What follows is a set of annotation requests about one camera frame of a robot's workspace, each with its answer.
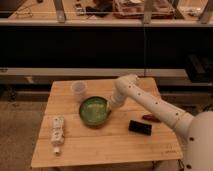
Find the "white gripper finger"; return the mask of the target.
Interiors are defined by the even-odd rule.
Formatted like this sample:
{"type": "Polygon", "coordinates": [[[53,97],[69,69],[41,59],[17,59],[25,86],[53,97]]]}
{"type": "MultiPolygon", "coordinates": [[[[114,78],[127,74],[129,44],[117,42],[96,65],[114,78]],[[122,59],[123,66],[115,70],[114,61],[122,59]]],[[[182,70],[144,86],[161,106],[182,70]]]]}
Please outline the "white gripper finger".
{"type": "Polygon", "coordinates": [[[111,107],[111,105],[109,103],[106,104],[106,112],[107,113],[112,112],[112,107],[111,107]]]}

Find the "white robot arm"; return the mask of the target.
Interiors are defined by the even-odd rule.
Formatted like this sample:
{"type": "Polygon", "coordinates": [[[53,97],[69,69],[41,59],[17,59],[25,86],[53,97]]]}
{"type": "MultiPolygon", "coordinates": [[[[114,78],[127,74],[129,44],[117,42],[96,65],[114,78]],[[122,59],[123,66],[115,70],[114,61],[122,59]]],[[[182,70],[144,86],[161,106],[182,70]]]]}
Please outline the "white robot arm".
{"type": "Polygon", "coordinates": [[[135,74],[118,77],[114,86],[108,101],[111,110],[120,108],[131,98],[187,141],[185,171],[213,171],[213,111],[193,116],[144,91],[135,74]]]}

